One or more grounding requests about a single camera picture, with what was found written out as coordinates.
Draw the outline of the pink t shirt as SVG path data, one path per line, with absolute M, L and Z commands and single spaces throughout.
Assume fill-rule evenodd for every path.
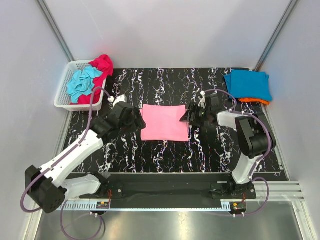
M 140 110 L 146 128 L 141 130 L 142 141 L 189 140 L 189 125 L 180 119 L 187 112 L 185 105 L 160 106 L 144 104 Z

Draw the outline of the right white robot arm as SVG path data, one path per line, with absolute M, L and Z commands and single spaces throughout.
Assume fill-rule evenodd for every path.
M 236 131 L 241 155 L 228 181 L 212 194 L 221 197 L 240 197 L 250 190 L 253 175 L 264 159 L 276 146 L 276 140 L 266 115 L 262 112 L 249 114 L 236 112 L 234 108 L 223 111 L 217 94 L 201 92 L 198 103 L 191 102 L 180 122 L 202 127 L 206 122 L 228 127 Z

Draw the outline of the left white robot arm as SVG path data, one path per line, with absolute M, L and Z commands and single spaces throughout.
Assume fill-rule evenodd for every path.
M 109 172 L 87 173 L 85 176 L 69 179 L 71 172 L 85 159 L 118 137 L 146 128 L 141 111 L 127 102 L 116 103 L 112 110 L 90 122 L 84 133 L 68 148 L 51 161 L 36 168 L 31 165 L 25 171 L 25 191 L 20 199 L 24 206 L 29 196 L 39 209 L 49 214 L 65 201 L 91 195 L 101 198 L 108 193 Z

